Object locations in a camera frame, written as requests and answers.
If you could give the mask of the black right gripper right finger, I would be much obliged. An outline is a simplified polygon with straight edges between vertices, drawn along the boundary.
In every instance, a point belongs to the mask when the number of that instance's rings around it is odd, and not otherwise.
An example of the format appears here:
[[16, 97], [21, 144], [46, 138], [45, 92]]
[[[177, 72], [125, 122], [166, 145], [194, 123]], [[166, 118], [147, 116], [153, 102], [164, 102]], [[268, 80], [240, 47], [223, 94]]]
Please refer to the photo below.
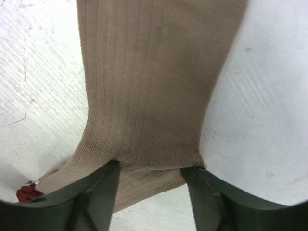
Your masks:
[[205, 169], [182, 168], [198, 231], [307, 231], [308, 204], [284, 206], [253, 196]]

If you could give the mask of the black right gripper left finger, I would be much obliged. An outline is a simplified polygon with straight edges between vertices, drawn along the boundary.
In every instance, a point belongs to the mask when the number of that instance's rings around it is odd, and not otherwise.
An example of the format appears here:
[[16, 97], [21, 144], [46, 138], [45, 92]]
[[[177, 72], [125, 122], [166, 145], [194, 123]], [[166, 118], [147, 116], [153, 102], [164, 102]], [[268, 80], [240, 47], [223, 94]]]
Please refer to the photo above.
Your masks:
[[120, 164], [112, 161], [90, 175], [31, 202], [0, 203], [2, 231], [107, 231], [114, 209]]

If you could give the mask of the tan sock with striped cuff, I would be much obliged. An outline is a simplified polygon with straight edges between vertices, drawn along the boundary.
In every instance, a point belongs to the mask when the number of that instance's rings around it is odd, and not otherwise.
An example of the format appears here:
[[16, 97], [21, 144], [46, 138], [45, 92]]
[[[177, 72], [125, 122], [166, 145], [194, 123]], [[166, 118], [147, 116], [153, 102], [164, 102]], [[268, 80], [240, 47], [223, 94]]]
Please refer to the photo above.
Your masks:
[[246, 10], [245, 0], [79, 0], [88, 119], [73, 157], [16, 193], [54, 192], [112, 160], [114, 210], [184, 184], [203, 167], [205, 110]]

